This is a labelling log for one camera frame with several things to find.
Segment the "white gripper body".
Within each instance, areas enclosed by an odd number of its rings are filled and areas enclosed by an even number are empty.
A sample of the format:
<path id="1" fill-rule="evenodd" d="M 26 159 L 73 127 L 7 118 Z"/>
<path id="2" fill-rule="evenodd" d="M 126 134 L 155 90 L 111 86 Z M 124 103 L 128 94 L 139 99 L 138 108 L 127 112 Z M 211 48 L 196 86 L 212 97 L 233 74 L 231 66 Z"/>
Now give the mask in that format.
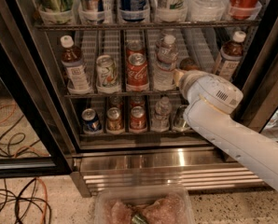
<path id="1" fill-rule="evenodd" d="M 180 78 L 179 90 L 190 106 L 201 100 L 228 115 L 243 99 L 243 93 L 228 80 L 198 70 Z"/>

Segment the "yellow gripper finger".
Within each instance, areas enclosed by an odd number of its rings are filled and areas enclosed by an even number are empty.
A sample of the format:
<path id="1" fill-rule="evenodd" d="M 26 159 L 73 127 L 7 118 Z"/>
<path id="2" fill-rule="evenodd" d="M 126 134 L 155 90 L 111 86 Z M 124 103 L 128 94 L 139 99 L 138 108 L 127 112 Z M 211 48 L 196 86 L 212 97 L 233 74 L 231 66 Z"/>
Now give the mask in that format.
<path id="1" fill-rule="evenodd" d="M 184 74 L 185 74 L 184 70 L 181 70 L 181 69 L 174 70 L 174 83 L 175 83 L 176 87 L 179 86 L 179 81 Z"/>

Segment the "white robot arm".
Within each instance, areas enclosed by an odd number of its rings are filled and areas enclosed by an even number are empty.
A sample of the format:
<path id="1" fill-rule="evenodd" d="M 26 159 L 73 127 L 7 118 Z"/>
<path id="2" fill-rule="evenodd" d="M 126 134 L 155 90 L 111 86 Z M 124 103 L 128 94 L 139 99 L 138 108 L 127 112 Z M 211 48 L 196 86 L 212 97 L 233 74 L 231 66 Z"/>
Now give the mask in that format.
<path id="1" fill-rule="evenodd" d="M 278 191 L 278 142 L 230 117 L 243 93 L 223 77 L 199 70 L 181 76 L 179 90 L 188 101 L 183 114 L 188 126 Z"/>

